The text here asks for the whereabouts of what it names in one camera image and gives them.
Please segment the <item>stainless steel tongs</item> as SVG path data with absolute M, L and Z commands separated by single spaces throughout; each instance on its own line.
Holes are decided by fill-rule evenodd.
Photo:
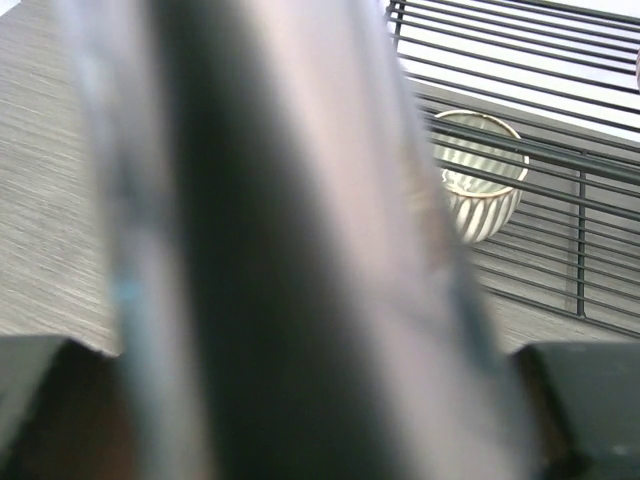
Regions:
M 536 479 L 375 1 L 64 1 L 141 479 Z

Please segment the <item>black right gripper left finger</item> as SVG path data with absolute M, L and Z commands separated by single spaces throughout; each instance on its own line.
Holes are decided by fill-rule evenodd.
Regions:
M 2 338 L 1 476 L 129 478 L 130 418 L 116 357 L 64 336 Z

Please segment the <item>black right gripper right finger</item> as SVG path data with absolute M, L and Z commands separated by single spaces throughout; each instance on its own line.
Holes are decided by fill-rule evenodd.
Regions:
M 639 344 L 541 342 L 511 354 L 545 479 L 639 477 Z

